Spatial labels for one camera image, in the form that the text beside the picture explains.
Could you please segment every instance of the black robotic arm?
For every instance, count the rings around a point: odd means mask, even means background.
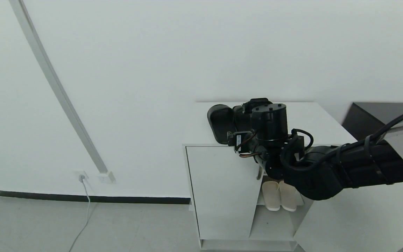
[[[222,105],[222,113],[218,108],[208,111],[218,142],[234,146],[241,158],[254,158],[269,177],[284,179],[309,199],[329,199],[343,188],[403,182],[403,158],[383,140],[389,129],[403,121],[403,115],[364,140],[312,147],[313,136],[308,132],[292,129],[288,133],[284,104],[261,98],[233,109]],[[309,137],[307,146],[298,133]]]

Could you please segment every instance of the white cable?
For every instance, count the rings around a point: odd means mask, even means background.
[[[74,247],[74,244],[75,244],[76,241],[77,241],[77,238],[79,238],[80,234],[81,234],[81,233],[83,232],[83,230],[86,228],[86,225],[88,225],[91,200],[90,200],[90,196],[88,195],[88,191],[86,190],[85,183],[83,182],[84,179],[85,179],[85,176],[80,175],[79,181],[82,182],[83,188],[85,188],[86,198],[88,198],[88,208],[86,209],[86,222],[85,222],[85,226],[83,226],[82,230],[80,230],[80,233],[79,233],[79,234],[76,236],[76,238],[74,239],[74,242],[72,243],[71,248],[69,249],[69,252],[71,252],[72,247]]]

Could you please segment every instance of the white slipper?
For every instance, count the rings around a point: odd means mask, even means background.
[[[280,191],[283,208],[287,211],[294,212],[296,210],[296,188],[281,181]]]
[[[281,208],[280,186],[278,182],[267,181],[262,184],[262,195],[265,207],[270,211],[278,211]]]

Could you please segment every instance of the black baseboard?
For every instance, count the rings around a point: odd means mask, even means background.
[[[28,193],[16,191],[1,191],[0,197],[11,197],[20,199],[46,200],[46,201],[77,201],[87,202],[86,196],[80,195],[61,195],[61,194],[43,194],[43,193]],[[156,198],[156,197],[105,197],[105,196],[90,196],[91,202],[99,203],[136,203],[136,204],[183,204],[190,203],[190,198]]]

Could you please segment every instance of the floor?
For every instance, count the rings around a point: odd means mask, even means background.
[[[86,207],[0,197],[0,252],[68,252]],[[73,252],[200,252],[187,205],[92,203],[90,213]]]

